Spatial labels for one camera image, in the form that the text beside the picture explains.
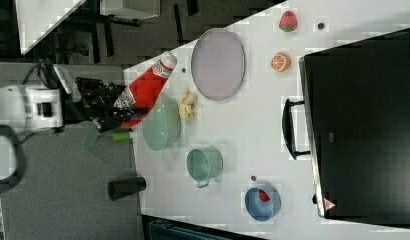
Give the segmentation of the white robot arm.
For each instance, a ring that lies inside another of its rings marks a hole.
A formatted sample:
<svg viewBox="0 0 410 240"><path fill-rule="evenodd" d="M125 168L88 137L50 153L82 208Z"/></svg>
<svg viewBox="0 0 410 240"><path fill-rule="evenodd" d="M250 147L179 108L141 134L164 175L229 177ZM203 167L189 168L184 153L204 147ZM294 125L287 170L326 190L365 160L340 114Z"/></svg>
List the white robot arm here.
<svg viewBox="0 0 410 240"><path fill-rule="evenodd" d="M130 110L114 105L120 85L79 78L73 84L13 85L0 88L0 194L23 179L27 161L22 144L38 132L57 132L91 121L105 132L118 128Z"/></svg>

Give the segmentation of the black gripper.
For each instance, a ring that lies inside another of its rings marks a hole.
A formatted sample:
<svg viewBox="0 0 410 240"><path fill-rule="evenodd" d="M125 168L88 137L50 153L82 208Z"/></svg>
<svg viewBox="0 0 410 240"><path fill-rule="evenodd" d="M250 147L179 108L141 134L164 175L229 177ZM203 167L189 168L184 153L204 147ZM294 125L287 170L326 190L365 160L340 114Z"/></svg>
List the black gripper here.
<svg viewBox="0 0 410 240"><path fill-rule="evenodd" d="M81 94L81 100L74 102L75 96L65 96L65 125L91 121L99 132L106 132L119 128L132 117L133 110L130 107L114 105L124 86L91 78L77 78L75 84Z"/></svg>

